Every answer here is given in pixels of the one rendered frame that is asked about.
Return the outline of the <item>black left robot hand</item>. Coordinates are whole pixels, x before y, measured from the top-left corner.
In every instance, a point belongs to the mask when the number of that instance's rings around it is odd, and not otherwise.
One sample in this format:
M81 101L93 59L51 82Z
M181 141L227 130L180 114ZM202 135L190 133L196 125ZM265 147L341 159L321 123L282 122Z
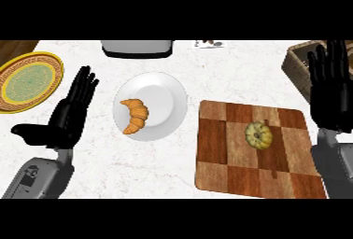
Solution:
M87 118L98 80L88 66L82 66L73 77L67 96L59 101L45 125L16 124L10 132L22 137L29 146L69 149L76 144Z

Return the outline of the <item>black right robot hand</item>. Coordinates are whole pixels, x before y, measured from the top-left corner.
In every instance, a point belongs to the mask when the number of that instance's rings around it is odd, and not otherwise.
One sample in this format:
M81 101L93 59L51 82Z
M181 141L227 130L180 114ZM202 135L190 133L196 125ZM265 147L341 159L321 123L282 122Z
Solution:
M353 80L342 40L327 40L307 52L310 73L310 115L320 129L353 131Z

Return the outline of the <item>brown wicker basket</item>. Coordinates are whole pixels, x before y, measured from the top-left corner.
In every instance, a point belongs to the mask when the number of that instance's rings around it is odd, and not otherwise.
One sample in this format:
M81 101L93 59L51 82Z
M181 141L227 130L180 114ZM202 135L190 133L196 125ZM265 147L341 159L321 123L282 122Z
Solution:
M350 79L353 80L353 40L345 40L344 44L347 49L348 74ZM317 45L326 47L326 41L310 40L289 47L286 50L286 55L280 66L280 69L285 75L288 76L292 84L295 85L305 102L310 102L310 86L311 86L307 52L316 51Z

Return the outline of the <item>pale yellow round squash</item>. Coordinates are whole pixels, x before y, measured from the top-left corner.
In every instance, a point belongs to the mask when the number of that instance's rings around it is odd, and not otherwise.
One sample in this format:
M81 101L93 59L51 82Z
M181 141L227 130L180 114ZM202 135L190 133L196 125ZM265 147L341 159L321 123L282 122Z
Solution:
M251 122L245 128L245 141L255 149L267 149L271 145L273 135L270 128L258 121Z

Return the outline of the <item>checkered wooden cutting board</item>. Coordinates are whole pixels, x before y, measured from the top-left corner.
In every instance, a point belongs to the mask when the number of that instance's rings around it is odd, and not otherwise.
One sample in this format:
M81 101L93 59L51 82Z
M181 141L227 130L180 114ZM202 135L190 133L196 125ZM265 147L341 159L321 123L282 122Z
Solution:
M273 141L249 146L245 128L261 122ZM196 188L259 198L321 199L302 113L203 100L197 110Z

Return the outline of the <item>golden croissant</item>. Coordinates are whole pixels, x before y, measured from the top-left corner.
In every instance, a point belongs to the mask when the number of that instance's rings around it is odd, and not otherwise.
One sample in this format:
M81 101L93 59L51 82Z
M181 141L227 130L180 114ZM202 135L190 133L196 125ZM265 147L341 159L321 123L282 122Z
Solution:
M129 123L122 131L124 134L134 134L143 127L149 117L149 109L138 99L127 99L119 102L128 107Z

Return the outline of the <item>yellow patterned round plate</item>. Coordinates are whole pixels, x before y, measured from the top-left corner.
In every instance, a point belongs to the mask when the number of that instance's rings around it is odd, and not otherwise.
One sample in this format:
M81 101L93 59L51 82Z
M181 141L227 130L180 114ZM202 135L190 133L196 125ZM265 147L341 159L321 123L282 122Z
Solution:
M63 63L45 51L25 53L0 66L0 114L22 112L51 96L63 77Z

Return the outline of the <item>white oval plate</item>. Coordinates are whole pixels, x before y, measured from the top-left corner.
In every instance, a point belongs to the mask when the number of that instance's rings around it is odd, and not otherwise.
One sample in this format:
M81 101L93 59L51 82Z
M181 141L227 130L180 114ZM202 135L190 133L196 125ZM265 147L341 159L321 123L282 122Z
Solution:
M113 122L119 131L129 123L129 110L122 100L137 99L147 107L144 127L127 134L135 141L156 141L180 126L187 112L187 94L177 79L165 73L150 72L134 76L113 98Z

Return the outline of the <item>brown wooden object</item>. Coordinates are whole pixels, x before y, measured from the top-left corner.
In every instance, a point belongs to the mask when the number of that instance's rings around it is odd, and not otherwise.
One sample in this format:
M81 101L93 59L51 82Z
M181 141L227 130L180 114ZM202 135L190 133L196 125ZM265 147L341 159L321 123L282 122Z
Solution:
M19 55L32 52L36 40L0 40L0 66Z

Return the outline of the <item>grey and black appliance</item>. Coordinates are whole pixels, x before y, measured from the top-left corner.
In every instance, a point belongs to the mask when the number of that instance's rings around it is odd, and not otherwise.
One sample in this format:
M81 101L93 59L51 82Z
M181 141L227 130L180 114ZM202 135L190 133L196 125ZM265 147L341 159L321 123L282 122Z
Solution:
M109 57L122 59L159 59L172 54L172 40L101 40L101 50Z

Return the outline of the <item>small white printed card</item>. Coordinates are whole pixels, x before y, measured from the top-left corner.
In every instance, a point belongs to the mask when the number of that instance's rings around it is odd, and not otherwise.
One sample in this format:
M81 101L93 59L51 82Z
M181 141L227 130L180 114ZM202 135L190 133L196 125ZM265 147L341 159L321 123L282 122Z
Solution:
M193 49L220 49L225 47L225 42L221 40L194 40L192 43Z

